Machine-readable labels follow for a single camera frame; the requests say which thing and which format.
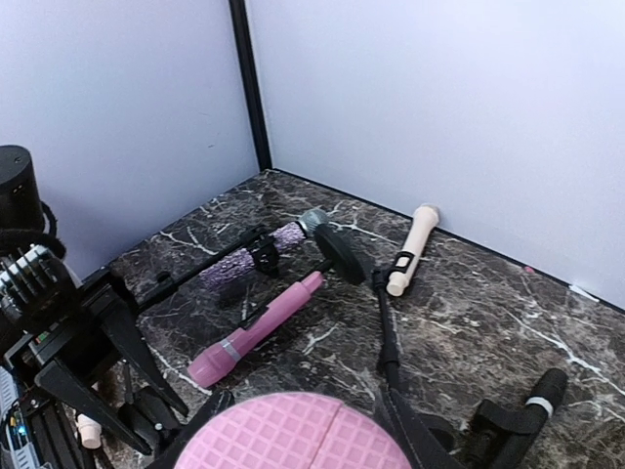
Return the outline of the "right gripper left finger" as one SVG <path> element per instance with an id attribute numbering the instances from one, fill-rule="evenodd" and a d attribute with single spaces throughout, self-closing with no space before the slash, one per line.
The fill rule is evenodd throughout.
<path id="1" fill-rule="evenodd" d="M 229 390 L 218 390 L 200 407 L 195 416 L 183 426 L 172 443 L 158 455 L 147 469 L 175 468 L 186 449 L 192 447 L 206 433 L 214 420 L 234 406 L 234 394 Z"/>

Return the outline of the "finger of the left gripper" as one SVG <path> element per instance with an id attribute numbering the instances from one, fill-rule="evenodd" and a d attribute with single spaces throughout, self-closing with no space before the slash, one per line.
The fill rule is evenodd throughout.
<path id="1" fill-rule="evenodd" d="M 147 442 L 128 428 L 91 386 L 85 384 L 62 362 L 53 360 L 46 364 L 35 375 L 34 383 L 54 398 L 100 423 L 131 448 L 144 455 L 151 454 Z"/>
<path id="2" fill-rule="evenodd" d="M 162 376 L 145 338 L 137 327 L 139 304 L 124 280 L 114 273 L 104 273 L 105 308 L 100 314 L 102 330 L 115 349 L 139 373 L 167 405 L 183 416 L 188 406 Z"/>

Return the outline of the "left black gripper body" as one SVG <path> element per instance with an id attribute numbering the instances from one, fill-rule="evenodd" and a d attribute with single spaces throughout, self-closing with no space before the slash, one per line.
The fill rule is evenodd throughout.
<path id="1" fill-rule="evenodd" d="M 1 322 L 3 366 L 20 381 L 33 381 L 55 359 L 96 381 L 127 357 L 124 280 L 102 268 L 77 281 L 42 245 L 1 258 Z"/>

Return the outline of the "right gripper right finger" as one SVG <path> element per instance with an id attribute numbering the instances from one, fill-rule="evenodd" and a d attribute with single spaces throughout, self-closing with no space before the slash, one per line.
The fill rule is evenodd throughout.
<path id="1" fill-rule="evenodd" d="M 415 411 L 390 387 L 385 388 L 385 429 L 412 468 L 463 468 L 450 454 L 455 443 L 452 426 L 440 416 Z"/>

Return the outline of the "large pink microphone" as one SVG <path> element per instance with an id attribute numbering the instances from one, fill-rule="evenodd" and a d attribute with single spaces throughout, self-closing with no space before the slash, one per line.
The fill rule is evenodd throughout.
<path id="1" fill-rule="evenodd" d="M 408 468 L 396 441 L 344 402 L 306 392 L 253 398 L 220 414 L 177 468 Z"/>

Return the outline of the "black stand holding beige microphone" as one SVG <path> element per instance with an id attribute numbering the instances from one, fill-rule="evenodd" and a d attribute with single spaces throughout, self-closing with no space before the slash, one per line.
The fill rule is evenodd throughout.
<path id="1" fill-rule="evenodd" d="M 313 268 L 315 272 L 326 274 L 328 271 L 334 271 L 337 277 L 352 285 L 360 285 L 370 279 L 372 292 L 378 301 L 382 330 L 379 363 L 388 387 L 399 391 L 400 356 L 394 321 L 387 300 L 386 272 L 374 268 L 368 276 L 349 245 L 326 224 L 319 225 L 313 231 L 313 240 L 324 257 L 324 260 Z"/>

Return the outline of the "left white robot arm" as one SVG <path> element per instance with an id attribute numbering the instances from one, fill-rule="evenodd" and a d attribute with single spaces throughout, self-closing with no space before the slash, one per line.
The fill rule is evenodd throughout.
<path id="1" fill-rule="evenodd" d="M 57 221 L 41 200 L 30 152 L 1 148 L 1 360 L 32 399 L 58 400 L 145 455 L 177 436 L 188 407 L 138 329 L 141 306 L 102 268 L 84 281 L 64 261 Z M 114 409 L 94 385 L 118 361 L 145 387 Z"/>

